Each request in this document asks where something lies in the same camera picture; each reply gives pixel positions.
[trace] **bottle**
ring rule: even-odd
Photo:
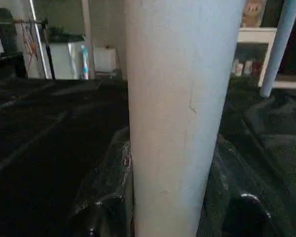
[[[88,66],[89,50],[85,45],[82,45],[81,51],[83,55],[83,79],[89,80],[89,66]]]

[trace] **red cord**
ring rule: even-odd
[[[21,26],[22,26],[22,34],[23,34],[24,47],[25,47],[26,53],[30,55],[30,60],[29,60],[28,68],[26,70],[26,77],[28,77],[28,72],[29,72],[29,69],[31,67],[32,58],[33,58],[33,55],[36,52],[36,44],[35,44],[35,42],[33,40],[31,40],[30,35],[24,29],[24,25],[22,23],[21,23]]]

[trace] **metal rod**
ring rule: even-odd
[[[85,41],[88,47],[89,56],[89,72],[90,79],[95,79],[95,66],[94,66],[94,54],[93,54],[93,41],[92,41],[92,30],[91,30],[91,18],[90,18],[90,8],[89,0],[82,0],[82,10],[84,18],[84,31],[85,31]]]
[[[5,19],[0,19],[0,24],[7,24],[7,25],[14,25],[14,24],[44,24],[42,21],[31,21],[31,20],[5,20]]]
[[[30,0],[30,5],[31,5],[31,12],[32,12],[33,20],[37,21],[33,0]],[[47,67],[46,67],[46,63],[45,63],[45,59],[44,59],[43,46],[41,44],[41,39],[40,39],[40,35],[39,35],[39,28],[38,28],[37,24],[34,24],[34,27],[35,27],[35,34],[36,34],[37,42],[38,42],[40,58],[41,58],[41,62],[42,62],[43,69],[44,69],[45,79],[48,79]]]
[[[49,67],[50,67],[50,72],[51,72],[51,77],[53,80],[56,80],[55,77],[55,70],[54,70],[54,64],[53,60],[51,57],[51,52],[50,52],[50,46],[49,46],[49,41],[48,41],[48,33],[47,33],[47,23],[42,24],[42,30],[44,33],[44,38],[45,38],[45,44],[46,44],[46,52],[47,52],[47,57],[48,57],[48,62],[49,62]]]

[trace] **white container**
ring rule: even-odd
[[[114,48],[94,48],[95,71],[111,73],[116,70],[116,50]]]

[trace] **white wall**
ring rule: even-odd
[[[30,19],[31,12],[29,7],[28,0],[0,0],[0,7],[4,7],[10,10],[13,18],[15,19]],[[16,25],[17,31],[17,46],[18,50],[24,52],[24,45],[23,45],[23,37],[22,37],[22,27],[20,25]],[[29,55],[23,53],[25,66],[28,66],[29,62]],[[32,78],[39,78],[42,77],[39,72],[39,64],[36,59],[34,59],[31,63],[30,69],[28,71],[29,77]]]
[[[35,4],[38,17],[47,17],[49,26],[84,34],[81,0],[35,0]],[[94,46],[115,48],[126,78],[124,0],[90,0],[90,15]]]

